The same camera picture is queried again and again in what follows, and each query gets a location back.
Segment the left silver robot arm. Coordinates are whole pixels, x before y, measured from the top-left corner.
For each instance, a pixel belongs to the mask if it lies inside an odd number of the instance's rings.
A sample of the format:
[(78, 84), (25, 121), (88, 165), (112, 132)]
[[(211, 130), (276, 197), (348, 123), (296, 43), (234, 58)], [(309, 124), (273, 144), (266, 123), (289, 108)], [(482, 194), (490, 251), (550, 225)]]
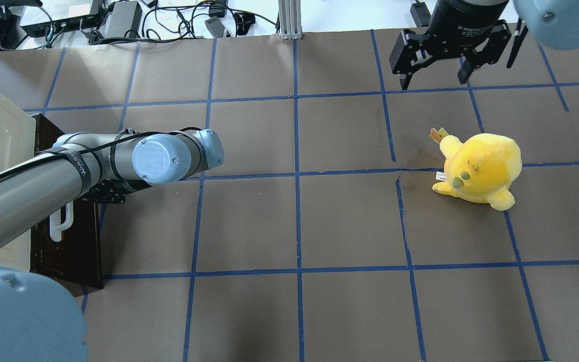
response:
[[(62, 135), (0, 172), (0, 249), (103, 181), (170, 184), (222, 165), (211, 129)], [(44, 275), (0, 266), (0, 361), (86, 361), (86, 322), (69, 291)]]

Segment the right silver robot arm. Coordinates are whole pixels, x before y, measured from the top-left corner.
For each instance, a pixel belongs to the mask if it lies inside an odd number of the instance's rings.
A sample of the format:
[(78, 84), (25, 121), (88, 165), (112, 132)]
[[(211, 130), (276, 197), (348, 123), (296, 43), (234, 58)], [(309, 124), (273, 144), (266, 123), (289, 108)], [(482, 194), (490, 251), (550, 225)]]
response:
[(513, 41), (506, 66), (510, 68), (527, 34), (556, 50), (579, 49), (579, 1), (514, 1), (518, 15), (512, 32), (501, 18), (507, 1), (438, 1), (427, 30), (400, 32), (389, 64), (407, 90), (414, 73), (439, 60), (462, 59), (460, 84), (476, 69), (496, 64)]

